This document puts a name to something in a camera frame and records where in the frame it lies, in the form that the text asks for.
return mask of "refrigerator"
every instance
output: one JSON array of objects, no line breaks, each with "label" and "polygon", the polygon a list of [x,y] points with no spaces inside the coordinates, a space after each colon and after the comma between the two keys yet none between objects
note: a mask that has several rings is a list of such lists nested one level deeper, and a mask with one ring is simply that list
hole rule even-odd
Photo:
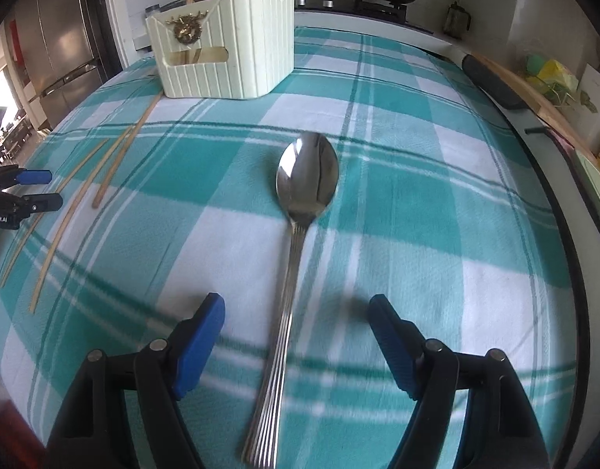
[{"label": "refrigerator", "polygon": [[18,0],[21,54],[54,129],[122,70],[104,0]]}]

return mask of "screw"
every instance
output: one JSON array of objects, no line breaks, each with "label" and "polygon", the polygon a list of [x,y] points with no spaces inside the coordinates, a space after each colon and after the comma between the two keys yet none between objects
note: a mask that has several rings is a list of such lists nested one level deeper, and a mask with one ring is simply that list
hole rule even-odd
[{"label": "screw", "polygon": [[443,342],[435,338],[429,338],[426,340],[426,349],[434,353],[438,353],[441,349],[443,349]]},{"label": "screw", "polygon": [[157,338],[150,342],[150,349],[153,351],[163,351],[167,347],[167,340],[164,338]]},{"label": "screw", "polygon": [[87,355],[87,359],[92,363],[97,362],[101,358],[102,358],[102,351],[99,349],[94,349]]},{"label": "screw", "polygon": [[506,355],[504,354],[504,351],[502,351],[501,349],[491,349],[489,351],[489,355],[494,360],[498,360],[498,362],[503,362],[506,359]]}]

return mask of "checkered tablecloth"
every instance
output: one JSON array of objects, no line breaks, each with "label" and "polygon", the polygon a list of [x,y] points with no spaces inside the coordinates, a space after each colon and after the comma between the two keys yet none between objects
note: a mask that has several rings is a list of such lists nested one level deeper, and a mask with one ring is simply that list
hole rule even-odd
[{"label": "checkered tablecloth", "polygon": [[[459,68],[412,46],[298,28],[295,47],[296,69],[264,97],[161,99],[101,207],[91,207],[93,185],[77,209],[32,315],[50,242],[102,152],[64,189],[64,207],[39,223],[0,288],[0,374],[14,403],[46,442],[89,350],[135,351],[216,291],[226,324],[180,410],[208,468],[241,467],[290,239],[274,177],[308,130],[329,137],[340,181],[302,255],[279,467],[388,464],[414,403],[365,322],[377,293],[453,350],[503,348],[553,455],[573,396],[573,295],[550,205],[513,132]],[[53,191],[160,89],[144,59],[89,96],[27,164],[54,174],[33,191]],[[0,232],[0,274],[28,224]],[[133,392],[127,400],[149,467]],[[465,403],[459,393],[441,468]]]}]

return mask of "white basket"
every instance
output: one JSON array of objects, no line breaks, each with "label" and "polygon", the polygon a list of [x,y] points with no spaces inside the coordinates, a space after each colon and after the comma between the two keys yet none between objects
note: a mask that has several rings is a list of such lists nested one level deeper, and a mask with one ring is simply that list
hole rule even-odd
[{"label": "white basket", "polygon": [[[294,68],[294,0],[221,0],[214,6],[215,0],[204,0],[146,19],[165,95],[266,95]],[[200,40],[191,45],[176,40],[174,26],[167,21],[210,9],[214,10],[202,27]],[[220,57],[219,48],[226,49],[226,61],[226,53]],[[186,50],[201,50],[200,62],[172,65],[172,53]]]}]

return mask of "spoon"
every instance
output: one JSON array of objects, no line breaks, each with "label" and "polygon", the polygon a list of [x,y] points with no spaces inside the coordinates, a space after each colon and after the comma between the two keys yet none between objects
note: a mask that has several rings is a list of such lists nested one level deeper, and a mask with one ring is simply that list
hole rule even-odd
[{"label": "spoon", "polygon": [[300,256],[308,227],[330,204],[338,180],[337,155],[322,134],[304,132],[280,158],[276,192],[291,222],[291,249],[265,375],[242,454],[244,462],[257,468],[276,466],[280,405]]}]

